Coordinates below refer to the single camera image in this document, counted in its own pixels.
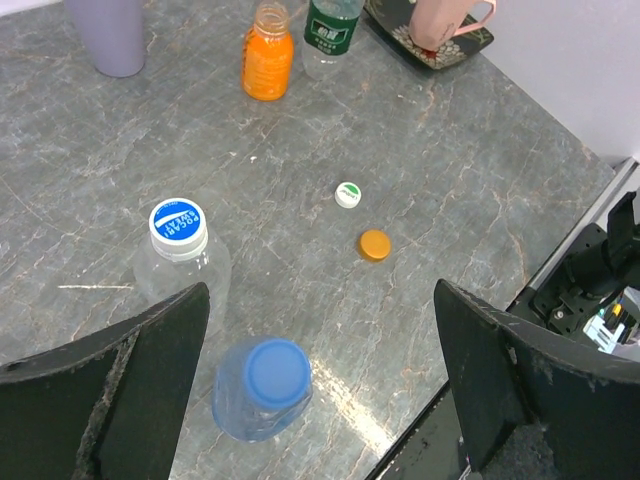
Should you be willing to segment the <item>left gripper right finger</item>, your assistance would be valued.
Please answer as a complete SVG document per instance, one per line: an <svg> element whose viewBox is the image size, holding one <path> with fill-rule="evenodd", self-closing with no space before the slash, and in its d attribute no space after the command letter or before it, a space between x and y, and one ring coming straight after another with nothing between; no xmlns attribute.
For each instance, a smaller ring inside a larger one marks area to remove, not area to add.
<svg viewBox="0 0 640 480"><path fill-rule="evenodd" d="M563 479L639 476L639 365L498 310L439 280L434 308L471 467L540 422Z"/></svg>

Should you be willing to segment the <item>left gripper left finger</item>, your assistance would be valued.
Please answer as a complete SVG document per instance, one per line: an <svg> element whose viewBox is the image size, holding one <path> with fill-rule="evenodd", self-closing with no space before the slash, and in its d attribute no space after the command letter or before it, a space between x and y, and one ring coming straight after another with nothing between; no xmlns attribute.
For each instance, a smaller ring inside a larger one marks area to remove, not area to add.
<svg viewBox="0 0 640 480"><path fill-rule="evenodd" d="M2 478L168 478L209 314L196 283L2 366Z"/></svg>

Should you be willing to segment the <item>clear bottle blue-white cap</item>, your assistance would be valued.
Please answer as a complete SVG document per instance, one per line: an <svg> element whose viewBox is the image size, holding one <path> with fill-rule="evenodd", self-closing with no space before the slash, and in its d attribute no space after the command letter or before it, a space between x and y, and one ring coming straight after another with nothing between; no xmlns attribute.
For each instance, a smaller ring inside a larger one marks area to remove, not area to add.
<svg viewBox="0 0 640 480"><path fill-rule="evenodd" d="M137 287L154 305L199 282L209 291L209 327L221 329L226 314L232 264L228 248L194 201L161 201L148 218L133 259Z"/></svg>

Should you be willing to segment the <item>orange bottle cap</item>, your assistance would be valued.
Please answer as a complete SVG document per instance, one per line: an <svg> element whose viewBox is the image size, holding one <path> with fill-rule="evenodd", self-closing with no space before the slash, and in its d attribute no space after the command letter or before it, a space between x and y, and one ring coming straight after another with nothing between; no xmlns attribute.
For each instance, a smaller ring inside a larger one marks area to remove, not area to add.
<svg viewBox="0 0 640 480"><path fill-rule="evenodd" d="M357 247L363 259L370 262L381 262L391 254L392 242L385 232L370 229L361 234Z"/></svg>

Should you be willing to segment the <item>white green bottle cap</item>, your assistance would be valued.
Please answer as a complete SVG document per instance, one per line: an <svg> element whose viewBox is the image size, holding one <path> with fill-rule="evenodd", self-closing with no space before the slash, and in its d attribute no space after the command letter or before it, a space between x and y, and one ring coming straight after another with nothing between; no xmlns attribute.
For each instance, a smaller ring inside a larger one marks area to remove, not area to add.
<svg viewBox="0 0 640 480"><path fill-rule="evenodd" d="M336 203L345 209L355 208L360 203L361 198L361 190L353 182L340 183L334 192Z"/></svg>

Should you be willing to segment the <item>orange juice bottle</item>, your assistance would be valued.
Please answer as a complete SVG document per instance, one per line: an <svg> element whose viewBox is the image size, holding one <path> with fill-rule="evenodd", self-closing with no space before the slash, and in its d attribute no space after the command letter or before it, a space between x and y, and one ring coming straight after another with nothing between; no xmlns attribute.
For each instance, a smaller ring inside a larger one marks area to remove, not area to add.
<svg viewBox="0 0 640 480"><path fill-rule="evenodd" d="M243 47L241 83L252 98L270 102L288 89L294 58L290 16L280 1L261 1Z"/></svg>

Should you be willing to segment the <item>clear plastic bottle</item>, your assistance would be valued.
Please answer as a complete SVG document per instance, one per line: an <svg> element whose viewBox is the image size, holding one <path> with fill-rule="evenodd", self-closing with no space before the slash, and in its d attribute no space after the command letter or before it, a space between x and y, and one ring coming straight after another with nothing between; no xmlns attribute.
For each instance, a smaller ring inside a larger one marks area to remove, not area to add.
<svg viewBox="0 0 640 480"><path fill-rule="evenodd" d="M302 44L305 72L325 80L340 70L362 13L362 0L311 0Z"/></svg>

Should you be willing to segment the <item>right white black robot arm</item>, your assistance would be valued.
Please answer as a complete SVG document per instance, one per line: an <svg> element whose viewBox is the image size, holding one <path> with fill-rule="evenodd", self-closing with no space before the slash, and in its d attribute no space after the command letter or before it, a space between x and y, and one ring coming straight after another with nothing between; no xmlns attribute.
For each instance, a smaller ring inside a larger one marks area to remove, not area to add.
<svg viewBox="0 0 640 480"><path fill-rule="evenodd" d="M639 288L637 197L625 193L609 211L605 228L585 227L536 288L529 307L544 327L572 335L625 288Z"/></svg>

